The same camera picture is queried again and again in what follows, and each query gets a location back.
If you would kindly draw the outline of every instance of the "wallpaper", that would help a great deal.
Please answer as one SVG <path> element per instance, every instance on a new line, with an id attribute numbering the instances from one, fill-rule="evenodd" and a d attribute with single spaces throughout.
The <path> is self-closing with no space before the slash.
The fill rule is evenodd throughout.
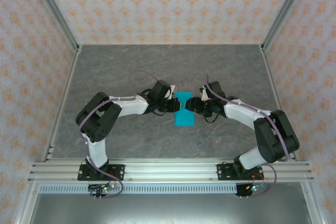
<path id="1" fill-rule="evenodd" d="M 80 44 L 259 44 L 285 0 L 56 0 Z"/>
<path id="2" fill-rule="evenodd" d="M 0 223 L 43 156 L 72 55 L 43 0 L 0 0 Z"/>
<path id="3" fill-rule="evenodd" d="M 297 0 L 267 51 L 284 110 L 336 223 L 336 0 Z"/>

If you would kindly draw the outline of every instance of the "black bracket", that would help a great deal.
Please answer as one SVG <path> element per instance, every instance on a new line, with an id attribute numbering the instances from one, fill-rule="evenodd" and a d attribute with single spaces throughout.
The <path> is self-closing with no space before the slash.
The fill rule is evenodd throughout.
<path id="1" fill-rule="evenodd" d="M 113 165 L 109 164 L 107 168 L 107 173 L 112 174 L 114 177 L 117 177 L 121 181 L 124 179 L 125 175 L 125 165 Z M 102 174 L 97 174 L 87 165 L 83 164 L 79 166 L 78 172 L 78 181 L 110 181 L 111 178 Z"/>
<path id="2" fill-rule="evenodd" d="M 262 180 L 264 177 L 261 167 L 254 167 L 240 174 L 234 169 L 234 163 L 217 164 L 216 167 L 218 180 Z M 259 176 L 254 177 L 254 174 L 260 174 L 262 178 Z"/>

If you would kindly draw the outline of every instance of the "metal rail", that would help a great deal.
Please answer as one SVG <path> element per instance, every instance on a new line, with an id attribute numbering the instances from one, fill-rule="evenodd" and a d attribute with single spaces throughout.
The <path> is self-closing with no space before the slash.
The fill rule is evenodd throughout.
<path id="1" fill-rule="evenodd" d="M 76 42 L 76 39 L 74 35 L 72 34 L 67 22 L 65 21 L 61 11 L 59 10 L 55 0 L 44 0 L 47 6 L 49 7 L 51 13 L 56 19 L 56 22 L 58 23 L 59 27 L 63 31 L 65 38 L 69 42 L 69 45 L 76 50 L 78 48 L 78 44 Z"/>
<path id="2" fill-rule="evenodd" d="M 295 0 L 285 0 L 278 16 L 276 17 L 274 23 L 272 24 L 266 38 L 265 38 L 265 41 L 263 43 L 263 49 L 266 51 L 274 37 L 276 36 L 277 32 L 279 31 L 282 23 L 285 21 L 286 17 L 287 17 L 287 14 L 290 12 L 290 9 L 292 8 L 293 4 L 295 3 Z"/>
<path id="3" fill-rule="evenodd" d="M 77 181 L 82 159 L 50 159 L 34 163 L 29 182 L 39 183 L 87 183 Z M 124 183 L 222 183 L 217 178 L 216 164 L 231 163 L 224 158 L 121 158 L 110 159 L 110 164 L 125 164 Z M 273 164 L 277 182 L 312 182 L 314 177 L 309 162 Z M 274 181 L 274 173 L 264 166 L 265 182 Z M 251 180 L 228 180 L 226 183 L 252 182 Z"/>

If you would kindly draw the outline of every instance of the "cable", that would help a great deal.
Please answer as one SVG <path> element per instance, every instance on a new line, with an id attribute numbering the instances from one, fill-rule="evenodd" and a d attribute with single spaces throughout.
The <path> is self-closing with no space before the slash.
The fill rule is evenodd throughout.
<path id="1" fill-rule="evenodd" d="M 263 180 L 263 182 L 265 182 L 265 178 L 260 173 L 254 173 L 254 179 L 256 178 L 256 176 L 258 176 Z"/>
<path id="2" fill-rule="evenodd" d="M 103 107 L 104 105 L 106 105 L 107 103 L 110 103 L 110 102 L 114 102 L 114 101 L 134 101 L 136 99 L 136 97 L 132 97 L 132 98 L 112 98 L 112 99 L 109 99 L 109 100 L 106 100 L 102 103 L 100 103 L 98 106 L 96 106 L 85 118 L 84 120 L 79 124 L 78 126 L 78 130 L 80 132 L 80 130 L 82 129 L 83 125 L 87 122 L 87 120 L 97 111 L 99 110 L 101 107 Z M 94 162 L 92 161 L 91 157 L 90 157 L 90 152 L 89 152 L 89 144 L 88 144 L 88 140 L 83 137 L 82 133 L 80 132 L 80 136 L 84 139 L 85 141 L 85 144 L 87 145 L 87 159 L 89 160 L 90 164 L 97 170 L 99 171 L 101 174 L 104 174 L 105 176 L 108 176 L 116 181 L 119 182 L 120 186 L 121 186 L 121 189 L 119 192 L 117 192 L 116 194 L 112 194 L 112 195 L 108 195 L 108 196 L 105 196 L 103 197 L 103 199 L 108 199 L 108 198 L 112 198 L 112 197 L 115 197 L 117 195 L 120 195 L 122 193 L 122 191 L 124 190 L 124 185 L 123 183 L 121 182 L 121 180 L 111 174 L 108 174 L 104 171 L 102 171 L 101 169 L 99 169 L 95 164 Z M 93 198 L 96 198 L 95 196 L 93 196 L 92 192 L 90 192 L 90 196 L 93 197 Z"/>
<path id="3" fill-rule="evenodd" d="M 283 152 L 285 153 L 285 159 L 280 159 L 279 161 L 281 162 L 286 162 L 288 159 L 289 159 L 289 154 L 288 154 L 288 150 L 286 148 L 286 145 L 285 145 L 285 142 L 283 141 L 283 138 L 278 130 L 278 128 L 276 127 L 275 123 L 273 122 L 273 120 L 266 114 L 264 113 L 263 111 L 251 106 L 251 105 L 248 105 L 248 104 L 245 104 L 245 103 L 238 103 L 238 102 L 234 102 L 234 101 L 230 101 L 230 100 L 227 100 L 223 97 L 221 97 L 220 95 L 216 94 L 209 86 L 209 76 L 207 74 L 204 75 L 204 80 L 205 80 L 205 85 L 206 87 L 209 89 L 209 91 L 217 98 L 221 99 L 222 101 L 225 101 L 227 103 L 231 103 L 231 104 L 234 104 L 234 105 L 238 105 L 238 106 L 244 106 L 252 111 L 255 111 L 257 113 L 260 113 L 262 116 L 264 116 L 268 122 L 270 123 L 270 125 L 272 126 L 272 128 L 274 129 L 274 131 L 276 132 L 278 138 L 279 138 L 279 141 L 281 143 L 281 146 L 283 148 Z"/>
<path id="4" fill-rule="evenodd" d="M 276 182 L 277 182 L 277 171 L 274 169 L 274 167 L 273 167 L 271 164 L 269 164 L 269 163 L 265 163 L 265 164 L 263 164 L 263 165 L 269 166 L 269 167 L 271 167 L 271 169 L 273 170 L 273 172 L 274 172 L 274 182 L 273 182 L 273 184 L 272 184 L 270 187 L 268 187 L 268 188 L 267 188 L 265 191 L 263 191 L 262 193 L 260 193 L 260 194 L 256 194 L 256 195 L 252 195 L 252 196 L 249 196 L 249 198 L 256 198 L 256 197 L 259 197 L 259 196 L 264 195 L 264 194 L 266 194 L 266 193 L 269 193 L 269 191 L 274 187 L 274 185 L 275 185 Z"/>
<path id="5" fill-rule="evenodd" d="M 214 122 L 216 122 L 216 120 L 217 120 L 218 117 L 219 117 L 219 114 L 217 114 L 216 117 L 215 117 L 215 119 L 213 119 L 211 122 L 209 122 L 208 119 L 207 119 L 206 117 L 204 117 L 204 120 L 205 120 L 205 122 L 207 122 L 207 123 L 214 123 Z"/>
<path id="6" fill-rule="evenodd" d="M 134 89 L 135 89 L 135 86 L 132 84 L 131 77 L 132 77 L 133 74 L 135 74 L 135 73 L 137 73 L 137 72 L 143 72 L 143 73 L 146 73 L 146 74 L 148 74 L 149 76 L 151 76 L 154 80 L 159 81 L 159 79 L 158 79 L 157 77 L 155 77 L 153 74 L 149 73 L 149 72 L 146 71 L 146 70 L 142 70 L 142 69 L 135 70 L 135 71 L 131 72 L 130 75 L 128 76 L 128 82 L 133 86 Z"/>
<path id="7" fill-rule="evenodd" d="M 142 94 L 146 94 L 147 92 L 151 91 L 152 89 L 145 89 L 144 91 L 142 91 Z"/>

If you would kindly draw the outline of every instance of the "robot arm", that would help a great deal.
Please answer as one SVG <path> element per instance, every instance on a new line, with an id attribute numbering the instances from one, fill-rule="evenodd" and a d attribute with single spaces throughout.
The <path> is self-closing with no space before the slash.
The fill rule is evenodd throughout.
<path id="1" fill-rule="evenodd" d="M 134 97 L 116 98 L 109 97 L 103 92 L 97 93 L 76 117 L 76 123 L 81 125 L 98 105 L 104 101 L 111 101 L 98 109 L 81 127 L 81 133 L 88 144 L 86 163 L 90 169 L 97 173 L 95 166 L 107 172 L 109 162 L 105 141 L 117 118 L 131 114 L 147 114 L 155 110 L 160 112 L 180 110 L 178 99 L 172 97 L 174 89 L 175 86 L 159 80 L 153 89 L 145 90 Z"/>
<path id="2" fill-rule="evenodd" d="M 212 113 L 234 119 L 255 131 L 257 147 L 234 159 L 234 170 L 238 177 L 242 177 L 248 170 L 264 163 L 274 163 L 285 156 L 285 151 L 278 136 L 273 132 L 268 120 L 260 113 L 268 115 L 278 128 L 284 140 L 288 153 L 299 148 L 299 141 L 288 121 L 287 116 L 281 110 L 266 111 L 255 108 L 256 111 L 243 106 L 243 102 L 236 97 L 226 97 L 218 81 L 209 83 L 210 88 L 219 96 L 233 102 L 222 101 L 215 97 L 206 86 L 200 88 L 202 97 L 194 97 L 187 101 L 186 109 L 195 111 L 204 117 L 211 117 Z"/>

